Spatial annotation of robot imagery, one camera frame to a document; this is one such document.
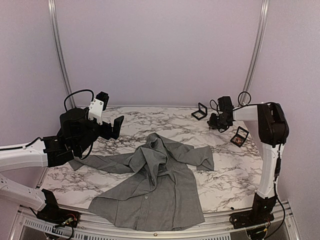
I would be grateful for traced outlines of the orange portrait brooch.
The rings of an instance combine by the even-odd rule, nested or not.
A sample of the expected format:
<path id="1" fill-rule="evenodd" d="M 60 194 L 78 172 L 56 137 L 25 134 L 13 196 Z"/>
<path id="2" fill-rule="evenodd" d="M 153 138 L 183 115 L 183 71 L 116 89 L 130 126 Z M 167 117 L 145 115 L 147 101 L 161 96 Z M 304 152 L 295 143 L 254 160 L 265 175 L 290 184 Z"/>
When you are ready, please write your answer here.
<path id="1" fill-rule="evenodd" d="M 243 139 L 237 136 L 234 138 L 234 142 L 237 145 L 241 145 L 241 144 L 243 144 Z"/>

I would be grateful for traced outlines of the grey button-up shirt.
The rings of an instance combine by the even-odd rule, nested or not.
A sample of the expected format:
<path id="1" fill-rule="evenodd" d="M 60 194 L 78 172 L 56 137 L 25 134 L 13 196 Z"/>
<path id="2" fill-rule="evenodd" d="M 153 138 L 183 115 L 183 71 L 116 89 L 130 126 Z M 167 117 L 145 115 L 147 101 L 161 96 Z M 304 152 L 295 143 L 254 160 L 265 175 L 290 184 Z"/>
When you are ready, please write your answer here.
<path id="1" fill-rule="evenodd" d="M 165 138 L 157 133 L 134 152 L 119 155 L 90 155 L 70 161 L 73 170 L 88 166 L 112 174 L 130 177 L 94 197 L 88 210 L 106 219 L 124 211 L 172 211 L 181 216 L 185 211 L 202 215 L 197 182 L 190 166 L 198 170 L 214 169 L 213 152 L 209 146 L 196 148 Z"/>

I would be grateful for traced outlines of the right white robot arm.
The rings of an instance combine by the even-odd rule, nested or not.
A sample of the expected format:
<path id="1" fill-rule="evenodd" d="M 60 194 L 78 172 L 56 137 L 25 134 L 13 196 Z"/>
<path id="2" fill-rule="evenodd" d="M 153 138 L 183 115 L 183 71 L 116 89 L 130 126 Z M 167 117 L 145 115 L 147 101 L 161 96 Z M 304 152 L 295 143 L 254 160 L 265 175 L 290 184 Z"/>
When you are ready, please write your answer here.
<path id="1" fill-rule="evenodd" d="M 221 133 L 236 121 L 257 122 L 263 149 L 262 174 L 247 219 L 252 224 L 258 224 L 273 210 L 277 201 L 282 154 L 289 136 L 288 122 L 279 103 L 248 103 L 234 107 L 230 96 L 222 96 L 214 103 L 216 113 L 211 114 L 207 123 Z"/>

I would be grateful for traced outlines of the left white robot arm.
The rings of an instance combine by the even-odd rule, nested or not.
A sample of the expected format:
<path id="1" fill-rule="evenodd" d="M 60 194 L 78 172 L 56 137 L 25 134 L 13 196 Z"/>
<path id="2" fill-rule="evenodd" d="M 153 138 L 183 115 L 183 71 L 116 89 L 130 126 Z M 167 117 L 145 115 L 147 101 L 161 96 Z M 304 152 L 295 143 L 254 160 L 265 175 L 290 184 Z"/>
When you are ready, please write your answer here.
<path id="1" fill-rule="evenodd" d="M 85 108 L 65 108 L 60 115 L 60 129 L 57 135 L 37 137 L 30 143 L 6 146 L 0 149 L 0 171 L 28 167 L 52 168 L 78 158 L 89 157 L 94 142 L 98 138 L 116 140 L 120 135 L 124 116 L 113 123 L 103 121 L 109 95 L 103 91 L 94 94 L 91 89 L 89 106 Z M 53 223 L 63 219 L 63 211 L 58 207 L 54 194 L 46 189 L 36 189 L 0 177 L 0 197 L 29 207 L 44 215 Z"/>

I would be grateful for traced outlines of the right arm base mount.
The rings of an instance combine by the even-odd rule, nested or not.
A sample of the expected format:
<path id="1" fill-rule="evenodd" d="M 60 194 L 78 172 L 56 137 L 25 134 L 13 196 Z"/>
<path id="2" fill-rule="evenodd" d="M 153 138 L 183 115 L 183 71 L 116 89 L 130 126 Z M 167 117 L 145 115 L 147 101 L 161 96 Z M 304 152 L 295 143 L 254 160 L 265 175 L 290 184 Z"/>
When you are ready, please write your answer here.
<path id="1" fill-rule="evenodd" d="M 276 205 L 277 197 L 260 197 L 254 194 L 251 210 L 235 212 L 230 215 L 229 221 L 234 229 L 251 227 L 259 224 L 271 222 L 275 219 L 273 208 Z"/>

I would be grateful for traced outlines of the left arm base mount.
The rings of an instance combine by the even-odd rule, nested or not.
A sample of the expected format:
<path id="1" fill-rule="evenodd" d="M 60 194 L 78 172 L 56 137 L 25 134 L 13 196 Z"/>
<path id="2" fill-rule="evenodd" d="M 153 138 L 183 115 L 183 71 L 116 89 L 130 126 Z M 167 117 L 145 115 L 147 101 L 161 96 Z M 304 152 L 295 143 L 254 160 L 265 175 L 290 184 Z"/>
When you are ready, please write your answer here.
<path id="1" fill-rule="evenodd" d="M 37 218 L 56 224 L 58 227 L 70 226 L 76 228 L 80 213 L 78 211 L 60 208 L 52 191 L 47 189 L 42 189 L 41 191 L 45 196 L 45 206 L 42 210 L 37 211 Z"/>

